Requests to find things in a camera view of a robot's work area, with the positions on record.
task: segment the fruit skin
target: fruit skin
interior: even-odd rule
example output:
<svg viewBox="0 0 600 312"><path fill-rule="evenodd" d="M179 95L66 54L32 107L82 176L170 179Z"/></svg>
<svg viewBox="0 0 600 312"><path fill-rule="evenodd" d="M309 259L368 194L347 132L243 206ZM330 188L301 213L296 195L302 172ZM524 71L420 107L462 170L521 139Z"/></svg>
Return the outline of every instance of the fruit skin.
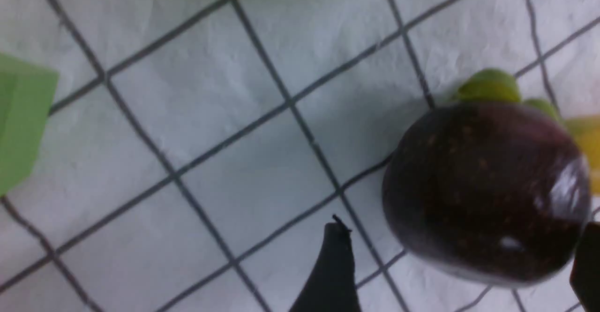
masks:
<svg viewBox="0 0 600 312"><path fill-rule="evenodd" d="M591 216L587 165L570 135L513 103L460 103L420 118L401 139L382 194L407 250L507 287L559 271Z"/></svg>

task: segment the green leaf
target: green leaf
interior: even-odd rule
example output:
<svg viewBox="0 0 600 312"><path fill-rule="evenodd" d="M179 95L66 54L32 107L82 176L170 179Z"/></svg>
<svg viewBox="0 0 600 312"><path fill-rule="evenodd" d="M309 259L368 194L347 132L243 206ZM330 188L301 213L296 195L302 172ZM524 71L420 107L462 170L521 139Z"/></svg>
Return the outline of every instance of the green leaf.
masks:
<svg viewBox="0 0 600 312"><path fill-rule="evenodd" d="M539 99L539 98L532 98L532 99L527 99L527 100L523 101L523 104L531 106L533 108L536 108L539 111L542 111L542 113L553 118L553 120L555 120L556 122L559 122L559 124L563 123L563 119L561 118L561 115L559 114L556 107L554 107L554 105L549 103L547 100Z"/></svg>
<svg viewBox="0 0 600 312"><path fill-rule="evenodd" d="M521 93L515 77L497 68L474 74L454 95L459 101L506 101L520 103Z"/></svg>
<svg viewBox="0 0 600 312"><path fill-rule="evenodd" d="M31 172L58 73L0 53L0 195Z"/></svg>

